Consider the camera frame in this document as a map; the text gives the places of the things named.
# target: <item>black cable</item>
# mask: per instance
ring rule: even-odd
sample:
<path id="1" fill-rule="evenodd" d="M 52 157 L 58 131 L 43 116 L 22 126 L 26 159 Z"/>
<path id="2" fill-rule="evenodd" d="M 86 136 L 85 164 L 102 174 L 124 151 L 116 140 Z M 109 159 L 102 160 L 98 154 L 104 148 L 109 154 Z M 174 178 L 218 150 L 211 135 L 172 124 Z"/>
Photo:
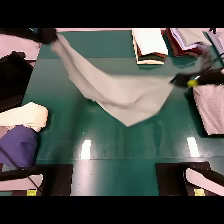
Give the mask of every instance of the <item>black cable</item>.
<path id="1" fill-rule="evenodd" d="M 15 161 L 9 156 L 9 154 L 2 147 L 0 147 L 0 151 L 10 160 L 10 162 L 13 164 L 13 166 L 15 166 L 19 170 L 23 170 L 15 163 Z M 33 183 L 33 185 L 37 188 L 37 190 L 42 194 L 42 191 L 40 190 L 40 188 L 35 184 L 35 182 L 29 176 L 28 176 L 28 179 Z"/>

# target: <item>purple cloth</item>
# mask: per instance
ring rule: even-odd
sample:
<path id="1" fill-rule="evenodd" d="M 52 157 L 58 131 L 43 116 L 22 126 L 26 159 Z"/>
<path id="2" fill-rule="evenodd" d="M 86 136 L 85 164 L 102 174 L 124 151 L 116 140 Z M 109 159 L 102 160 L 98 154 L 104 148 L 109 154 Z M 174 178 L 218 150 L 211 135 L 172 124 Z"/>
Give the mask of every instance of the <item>purple cloth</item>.
<path id="1" fill-rule="evenodd" d="M 0 139 L 0 163 L 15 167 L 5 155 L 7 153 L 18 167 L 30 167 L 34 162 L 36 147 L 36 132 L 32 128 L 16 126 Z"/>

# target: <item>table surface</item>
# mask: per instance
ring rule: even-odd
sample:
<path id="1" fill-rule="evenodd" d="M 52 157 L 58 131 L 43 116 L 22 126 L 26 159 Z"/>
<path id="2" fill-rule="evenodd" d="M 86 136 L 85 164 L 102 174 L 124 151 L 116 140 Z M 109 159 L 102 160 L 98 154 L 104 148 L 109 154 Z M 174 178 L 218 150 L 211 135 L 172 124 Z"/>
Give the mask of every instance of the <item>table surface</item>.
<path id="1" fill-rule="evenodd" d="M 172 57 L 166 38 L 165 65 L 138 66 L 131 31 L 62 34 L 93 65 L 112 75 L 174 76 L 200 68 L 200 59 Z M 63 62 L 49 46 L 42 46 L 23 100 L 49 110 L 47 126 L 39 133 L 36 163 L 73 163 L 73 195 L 158 195 L 156 162 L 209 161 L 224 174 L 224 139 L 204 135 L 187 93 L 175 87 L 156 116 L 127 128 L 85 99 L 68 79 Z M 189 137 L 196 141 L 199 158 L 194 158 Z M 91 142 L 90 149 L 85 140 Z"/>

